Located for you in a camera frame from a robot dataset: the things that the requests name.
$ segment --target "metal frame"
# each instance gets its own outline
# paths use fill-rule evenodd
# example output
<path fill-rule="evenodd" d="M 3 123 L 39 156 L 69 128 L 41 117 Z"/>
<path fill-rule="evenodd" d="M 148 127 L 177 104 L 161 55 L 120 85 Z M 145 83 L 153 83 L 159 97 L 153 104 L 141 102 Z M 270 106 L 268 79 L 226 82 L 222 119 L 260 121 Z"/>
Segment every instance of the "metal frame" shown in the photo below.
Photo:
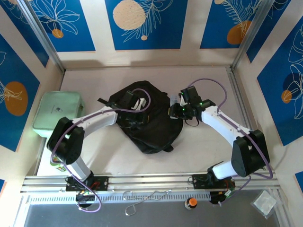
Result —
<path fill-rule="evenodd" d="M 232 86 L 232 91 L 233 91 L 235 97 L 237 98 L 237 101 L 238 101 L 238 104 L 239 104 L 239 112 L 242 114 L 241 117 L 242 117 L 244 126 L 246 128 L 249 128 L 249 129 L 254 129 L 254 127 L 252 126 L 251 120 L 249 118 L 249 115 L 248 115 L 247 107 L 246 107 L 245 102 L 242 98 L 243 93 L 240 90 L 240 87 L 239 87 L 238 81 L 235 77 L 235 74 L 232 72 L 230 67 L 229 68 L 226 67 L 226 72 L 227 72 L 227 75 L 229 77 L 229 81 L 230 81 L 231 86 Z"/>
<path fill-rule="evenodd" d="M 265 20 L 270 8 L 273 6 L 275 0 L 263 0 L 260 4 L 260 7 L 258 11 L 256 12 L 256 15 L 254 19 L 252 20 L 252 23 L 246 33 L 246 35 L 243 38 L 242 43 L 240 44 L 239 51 L 233 60 L 233 63 L 231 64 L 231 70 L 234 71 L 242 57 L 247 52 L 248 48 L 250 47 L 252 41 L 254 40 L 256 34 L 258 33 L 263 21 Z"/>
<path fill-rule="evenodd" d="M 27 19 L 29 25 L 33 29 L 41 45 L 44 47 L 45 51 L 50 56 L 50 58 L 54 61 L 57 68 L 61 71 L 62 74 L 64 74 L 65 68 L 63 67 L 63 64 L 57 54 L 57 51 L 53 46 L 53 43 L 49 39 L 46 31 L 44 30 L 39 18 L 37 17 L 33 8 L 31 7 L 29 1 L 17 0 L 17 2 L 21 12 Z"/>
<path fill-rule="evenodd" d="M 262 171 L 261 173 L 268 175 L 268 172 Z M 132 175 L 96 175 L 108 176 L 108 190 L 107 192 L 152 192 L 154 190 L 167 190 L 172 189 L 174 192 L 184 191 L 201 191 L 211 192 L 216 190 L 194 190 L 188 178 L 193 174 L 206 174 L 201 173 L 176 173 L 176 174 L 132 174 Z M 65 192 L 66 181 L 65 176 L 26 176 L 23 182 L 21 193 L 57 193 Z M 247 181 L 247 178 L 235 177 L 236 189 L 242 186 Z M 280 189 L 280 185 L 276 174 L 274 173 L 273 179 L 265 180 L 259 176 L 253 176 L 251 182 L 244 188 L 244 190 L 259 190 L 265 187 L 271 189 Z"/>
<path fill-rule="evenodd" d="M 198 200 L 209 200 L 209 192 L 212 190 L 194 190 L 193 185 L 188 182 L 192 174 L 205 173 L 174 173 L 174 174 L 133 174 L 133 175 L 109 175 L 108 191 L 97 192 L 104 203 L 131 202 L 123 200 L 123 192 L 132 191 L 143 195 L 155 190 L 172 190 L 172 194 L 167 195 L 165 201 L 183 201 L 191 196 Z M 22 226 L 25 223 L 27 212 L 31 204 L 72 204 L 75 203 L 75 192 L 65 192 L 65 176 L 33 177 L 27 176 L 24 180 L 21 193 L 23 199 L 20 203 L 19 211 L 14 226 Z M 246 182 L 246 178 L 235 177 L 236 189 Z M 266 180 L 259 176 L 252 176 L 251 182 L 244 190 L 272 189 L 280 201 L 284 201 L 281 187 L 276 174 L 271 180 Z M 280 226 L 293 226 L 285 202 L 281 202 L 276 207 L 276 215 Z"/>

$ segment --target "black backpack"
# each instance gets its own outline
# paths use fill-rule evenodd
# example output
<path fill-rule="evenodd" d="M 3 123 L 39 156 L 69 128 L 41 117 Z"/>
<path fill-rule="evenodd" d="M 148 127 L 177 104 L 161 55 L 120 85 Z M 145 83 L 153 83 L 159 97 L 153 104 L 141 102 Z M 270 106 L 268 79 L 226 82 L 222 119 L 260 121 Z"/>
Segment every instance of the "black backpack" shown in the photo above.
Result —
<path fill-rule="evenodd" d="M 151 105 L 142 113 L 119 113 L 117 123 L 122 131 L 144 154 L 158 153 L 162 150 L 171 152 L 172 142 L 180 134 L 183 121 L 171 119 L 168 115 L 170 99 L 167 93 L 161 92 L 148 81 L 135 82 L 113 94 L 109 103 L 119 103 L 127 91 L 136 88 L 144 89 L 151 96 Z M 147 95 L 142 91 L 135 91 L 139 98 Z"/>

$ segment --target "beige circle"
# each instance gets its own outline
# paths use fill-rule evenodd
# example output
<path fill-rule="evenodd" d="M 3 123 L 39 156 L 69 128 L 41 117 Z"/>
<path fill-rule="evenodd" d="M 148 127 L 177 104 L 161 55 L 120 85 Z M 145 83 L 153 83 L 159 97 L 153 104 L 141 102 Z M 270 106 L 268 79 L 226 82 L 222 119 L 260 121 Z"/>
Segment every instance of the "beige circle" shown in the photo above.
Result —
<path fill-rule="evenodd" d="M 8 1 L 11 2 L 11 3 L 13 3 L 13 4 L 15 4 L 15 5 L 18 4 L 17 0 L 8 0 Z"/>
<path fill-rule="evenodd" d="M 146 35 L 142 35 L 142 36 L 141 36 L 141 39 L 142 39 L 143 41 L 145 41 L 145 40 L 147 40 L 147 36 L 146 36 Z"/>
<path fill-rule="evenodd" d="M 225 2 L 225 0 L 214 0 L 215 4 L 219 5 Z"/>
<path fill-rule="evenodd" d="M 121 1 L 113 11 L 114 21 L 123 30 L 134 30 L 145 22 L 143 8 L 134 0 Z"/>

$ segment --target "mint green container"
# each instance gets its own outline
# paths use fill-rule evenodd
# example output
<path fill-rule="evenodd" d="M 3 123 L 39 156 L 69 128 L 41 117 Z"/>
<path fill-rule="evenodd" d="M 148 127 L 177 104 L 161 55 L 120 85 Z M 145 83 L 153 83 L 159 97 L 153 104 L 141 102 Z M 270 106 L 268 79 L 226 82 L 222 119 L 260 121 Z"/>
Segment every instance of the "mint green container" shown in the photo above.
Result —
<path fill-rule="evenodd" d="M 43 95 L 33 121 L 33 130 L 41 137 L 49 138 L 58 121 L 85 115 L 84 102 L 78 92 L 51 91 Z"/>

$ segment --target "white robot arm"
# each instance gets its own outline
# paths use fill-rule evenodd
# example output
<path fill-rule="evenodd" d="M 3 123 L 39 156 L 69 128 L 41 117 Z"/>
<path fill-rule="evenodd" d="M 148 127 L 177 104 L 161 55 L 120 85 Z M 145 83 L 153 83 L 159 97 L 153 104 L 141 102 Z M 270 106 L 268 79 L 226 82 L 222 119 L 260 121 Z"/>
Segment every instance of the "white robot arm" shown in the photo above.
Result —
<path fill-rule="evenodd" d="M 84 130 L 84 136 L 83 139 L 85 139 L 88 135 L 93 133 L 94 131 L 106 127 L 108 125 L 115 124 L 117 121 L 118 114 L 115 111 L 107 112 L 104 114 L 97 115 L 95 117 L 92 117 L 86 121 L 84 121 L 84 118 L 89 118 L 90 116 L 96 115 L 99 112 L 104 112 L 106 110 L 112 110 L 112 108 L 105 106 L 102 109 L 86 115 L 85 117 L 76 118 L 72 120 L 72 123 L 75 124 L 79 121 L 83 121 L 82 123 L 78 124 L 77 126 L 82 128 Z M 80 180 L 85 180 L 90 175 L 90 169 L 87 167 L 87 165 L 84 163 L 81 156 L 79 156 L 76 161 L 72 162 L 71 164 L 67 165 L 68 169 Z"/>
<path fill-rule="evenodd" d="M 221 111 L 218 113 L 218 107 L 210 100 L 202 101 L 194 86 L 181 90 L 179 95 L 180 104 L 174 103 L 170 107 L 169 115 L 171 117 L 184 120 L 196 117 L 220 133 L 232 147 L 231 160 L 208 169 L 208 177 L 211 182 L 235 175 L 246 177 L 266 165 L 256 147 L 244 134 L 253 139 L 269 162 L 265 137 L 261 131 L 247 129 Z"/>

